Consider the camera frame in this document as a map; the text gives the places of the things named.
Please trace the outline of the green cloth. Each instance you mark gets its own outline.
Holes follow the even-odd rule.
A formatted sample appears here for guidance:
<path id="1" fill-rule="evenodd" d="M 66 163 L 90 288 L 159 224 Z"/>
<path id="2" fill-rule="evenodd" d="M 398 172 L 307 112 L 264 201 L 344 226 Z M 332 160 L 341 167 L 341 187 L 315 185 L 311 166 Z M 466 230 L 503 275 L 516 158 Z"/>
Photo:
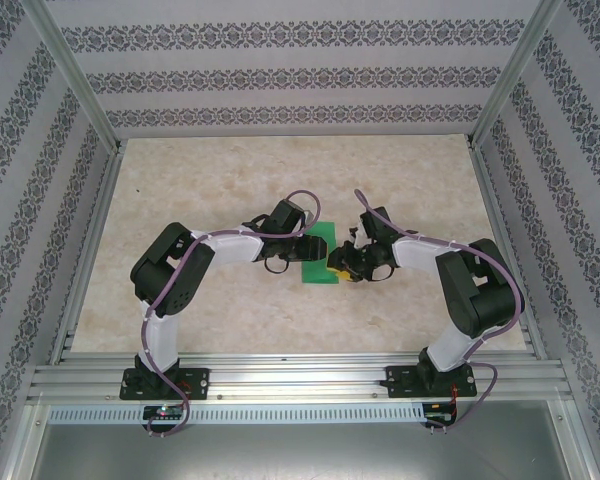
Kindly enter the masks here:
<path id="1" fill-rule="evenodd" d="M 338 276 L 327 267 L 329 254 L 336 248 L 336 226 L 334 222 L 318 221 L 309 231 L 326 242 L 326 256 L 321 260 L 301 263 L 301 279 L 304 284 L 337 285 Z"/>

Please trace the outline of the right controller board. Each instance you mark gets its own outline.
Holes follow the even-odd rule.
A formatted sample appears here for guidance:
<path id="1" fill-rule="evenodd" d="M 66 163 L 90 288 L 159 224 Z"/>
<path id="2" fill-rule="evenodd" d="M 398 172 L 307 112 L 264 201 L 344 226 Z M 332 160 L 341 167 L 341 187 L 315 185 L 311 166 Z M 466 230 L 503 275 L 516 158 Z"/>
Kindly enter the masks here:
<path id="1" fill-rule="evenodd" d="M 426 418 L 432 418 L 441 423 L 451 422 L 457 415 L 457 407 L 453 402 L 424 403 L 423 410 Z"/>

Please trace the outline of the controller board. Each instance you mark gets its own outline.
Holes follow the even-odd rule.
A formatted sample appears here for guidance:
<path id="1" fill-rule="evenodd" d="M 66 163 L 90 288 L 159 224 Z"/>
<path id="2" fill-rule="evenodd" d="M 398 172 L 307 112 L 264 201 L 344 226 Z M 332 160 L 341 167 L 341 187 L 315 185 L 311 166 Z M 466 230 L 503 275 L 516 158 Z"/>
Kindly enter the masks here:
<path id="1" fill-rule="evenodd" d="M 426 418 L 432 418 L 441 423 L 451 422 L 457 415 L 457 407 L 453 402 L 424 403 L 423 410 Z"/>
<path id="2" fill-rule="evenodd" d="M 150 405 L 143 409 L 144 421 L 181 421 L 185 409 L 180 405 Z"/>

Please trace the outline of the left controller board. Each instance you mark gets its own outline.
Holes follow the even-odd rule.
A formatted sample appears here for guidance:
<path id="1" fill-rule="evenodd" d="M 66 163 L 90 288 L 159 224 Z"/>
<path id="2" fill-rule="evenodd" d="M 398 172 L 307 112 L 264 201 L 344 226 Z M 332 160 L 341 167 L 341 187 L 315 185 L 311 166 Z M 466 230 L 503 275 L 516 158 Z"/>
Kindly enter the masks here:
<path id="1" fill-rule="evenodd" d="M 185 409 L 180 405 L 150 405 L 143 409 L 144 421 L 181 421 Z"/>

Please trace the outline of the aluminium cross rail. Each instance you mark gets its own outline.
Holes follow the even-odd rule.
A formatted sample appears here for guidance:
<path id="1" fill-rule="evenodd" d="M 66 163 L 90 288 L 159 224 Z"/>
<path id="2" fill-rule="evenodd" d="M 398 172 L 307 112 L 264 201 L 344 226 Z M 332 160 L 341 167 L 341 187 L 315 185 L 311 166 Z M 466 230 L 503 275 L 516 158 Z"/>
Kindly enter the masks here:
<path id="1" fill-rule="evenodd" d="M 413 365 L 414 353 L 366 354 L 184 354 L 184 367 L 207 368 L 210 403 L 385 402 L 380 386 L 390 365 Z M 133 357 L 122 353 L 68 352 L 55 365 L 35 368 L 26 394 L 30 403 L 116 403 L 125 369 Z M 492 401 L 567 400 L 573 390 L 559 360 L 527 351 L 487 351 L 472 362 L 484 390 L 495 375 Z"/>

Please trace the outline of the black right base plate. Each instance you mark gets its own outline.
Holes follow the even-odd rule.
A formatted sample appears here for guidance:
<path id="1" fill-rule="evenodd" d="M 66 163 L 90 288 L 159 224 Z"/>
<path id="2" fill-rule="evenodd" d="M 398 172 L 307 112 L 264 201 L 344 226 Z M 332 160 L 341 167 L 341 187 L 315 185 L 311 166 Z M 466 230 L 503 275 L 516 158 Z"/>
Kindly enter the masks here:
<path id="1" fill-rule="evenodd" d="M 386 379 L 380 385 L 390 398 L 472 398 L 477 395 L 474 373 L 468 364 L 448 372 L 439 372 L 430 365 L 388 366 Z"/>

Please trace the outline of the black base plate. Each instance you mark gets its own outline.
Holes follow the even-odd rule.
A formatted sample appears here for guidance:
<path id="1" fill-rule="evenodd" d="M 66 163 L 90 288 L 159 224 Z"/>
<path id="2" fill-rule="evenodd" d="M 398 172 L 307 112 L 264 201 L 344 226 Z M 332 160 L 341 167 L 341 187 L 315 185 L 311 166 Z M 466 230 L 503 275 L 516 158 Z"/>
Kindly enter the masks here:
<path id="1" fill-rule="evenodd" d="M 430 365 L 388 366 L 386 379 L 380 385 L 390 398 L 472 398 L 477 395 L 474 373 L 468 364 L 448 372 L 439 372 Z"/>
<path id="2" fill-rule="evenodd" d="M 122 376 L 119 398 L 131 400 L 182 400 L 185 395 L 188 400 L 206 400 L 209 387 L 210 372 L 203 368 L 177 368 L 165 373 L 173 388 L 157 373 L 140 368 L 126 369 Z"/>

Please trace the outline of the aluminium side rail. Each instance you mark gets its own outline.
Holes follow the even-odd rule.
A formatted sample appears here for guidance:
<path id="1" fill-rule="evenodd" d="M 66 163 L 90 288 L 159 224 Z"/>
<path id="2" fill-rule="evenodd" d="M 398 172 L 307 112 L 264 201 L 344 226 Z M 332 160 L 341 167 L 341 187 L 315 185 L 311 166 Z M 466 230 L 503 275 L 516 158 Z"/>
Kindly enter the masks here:
<path id="1" fill-rule="evenodd" d="M 505 219 L 502 215 L 496 191 L 492 185 L 484 158 L 469 137 L 466 137 L 466 143 L 494 240 L 525 298 L 525 311 L 519 317 L 517 322 L 518 328 L 525 339 L 527 351 L 532 352 L 538 360 L 547 360 L 548 354 L 542 342 L 531 300 L 527 295 L 522 274 L 520 273 L 514 249 L 506 229 Z"/>
<path id="2" fill-rule="evenodd" d="M 52 350 L 49 352 L 49 365 L 57 365 L 60 362 L 66 340 L 71 336 L 79 321 L 127 144 L 127 140 L 122 140 L 119 143 L 115 152 L 108 159 L 106 168 L 103 171 L 98 195 L 93 204 L 88 229 L 84 236 L 78 263 L 74 269 L 65 307 L 52 342 Z"/>

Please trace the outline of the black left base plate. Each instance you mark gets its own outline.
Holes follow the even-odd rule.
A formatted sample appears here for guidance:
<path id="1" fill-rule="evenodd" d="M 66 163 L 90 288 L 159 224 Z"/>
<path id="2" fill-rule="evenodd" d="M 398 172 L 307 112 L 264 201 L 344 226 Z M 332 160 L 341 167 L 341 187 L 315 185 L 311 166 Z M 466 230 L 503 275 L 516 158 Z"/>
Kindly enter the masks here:
<path id="1" fill-rule="evenodd" d="M 131 400 L 182 400 L 185 395 L 188 400 L 206 400 L 209 387 L 210 372 L 203 368 L 177 368 L 165 373 L 173 388 L 157 373 L 140 368 L 126 369 L 122 376 L 119 398 Z"/>

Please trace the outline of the aluminium frame post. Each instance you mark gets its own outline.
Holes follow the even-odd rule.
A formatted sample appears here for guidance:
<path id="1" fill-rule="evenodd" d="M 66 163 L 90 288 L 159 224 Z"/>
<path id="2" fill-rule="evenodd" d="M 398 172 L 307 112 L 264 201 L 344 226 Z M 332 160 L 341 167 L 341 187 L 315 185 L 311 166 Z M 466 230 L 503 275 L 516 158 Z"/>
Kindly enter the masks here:
<path id="1" fill-rule="evenodd" d="M 489 133 L 561 3 L 562 0 L 539 0 L 475 126 L 467 136 L 470 149 L 475 150 Z"/>
<path id="2" fill-rule="evenodd" d="M 20 0 L 25 13 L 49 50 L 68 86 L 84 109 L 109 153 L 119 149 L 120 139 L 100 105 L 86 74 L 80 67 L 61 28 L 53 18 L 45 0 Z"/>

